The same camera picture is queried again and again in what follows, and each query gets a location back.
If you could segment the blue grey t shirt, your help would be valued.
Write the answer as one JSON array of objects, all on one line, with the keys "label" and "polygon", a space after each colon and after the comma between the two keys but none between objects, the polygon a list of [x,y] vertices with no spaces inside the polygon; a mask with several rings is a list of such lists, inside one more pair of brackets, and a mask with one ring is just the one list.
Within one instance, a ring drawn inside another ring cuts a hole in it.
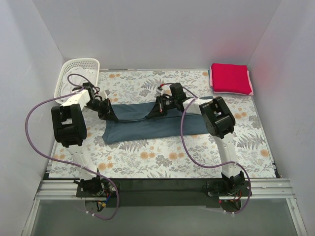
[{"label": "blue grey t shirt", "polygon": [[113,105],[119,122],[107,121],[102,139],[106,144],[179,136],[182,112],[168,111],[166,116],[147,119],[154,102]]}]

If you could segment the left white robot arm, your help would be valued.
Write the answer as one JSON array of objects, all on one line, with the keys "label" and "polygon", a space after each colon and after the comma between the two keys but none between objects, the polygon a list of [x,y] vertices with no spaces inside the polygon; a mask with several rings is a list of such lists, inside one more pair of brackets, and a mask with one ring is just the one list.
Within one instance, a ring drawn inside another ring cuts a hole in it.
[{"label": "left white robot arm", "polygon": [[83,83],[82,90],[76,88],[75,91],[75,95],[60,106],[51,109],[52,124],[56,141],[68,150],[73,162],[80,168],[80,180],[87,181],[96,177],[97,166],[88,157],[85,145],[88,131],[83,109],[88,108],[97,112],[100,120],[118,121],[119,119],[106,93],[98,94],[91,83]]}]

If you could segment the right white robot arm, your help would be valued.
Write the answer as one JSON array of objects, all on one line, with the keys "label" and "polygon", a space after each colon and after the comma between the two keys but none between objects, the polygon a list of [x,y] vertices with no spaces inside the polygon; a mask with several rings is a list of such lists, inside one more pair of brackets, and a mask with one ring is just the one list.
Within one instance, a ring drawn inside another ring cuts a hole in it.
[{"label": "right white robot arm", "polygon": [[[223,191],[231,196],[236,194],[245,183],[245,171],[237,163],[237,155],[233,142],[236,121],[224,99],[222,97],[201,99],[195,95],[188,98],[184,92],[185,88],[180,83],[168,83],[168,85],[172,94],[160,94],[157,96],[155,104],[147,115],[147,118],[166,116],[167,112],[172,109],[182,112],[180,136],[188,157],[194,164],[202,168],[214,169],[221,167]],[[219,150],[220,164],[205,166],[195,161],[189,154],[184,141],[184,119],[187,113],[202,116],[207,131],[215,139]]]}]

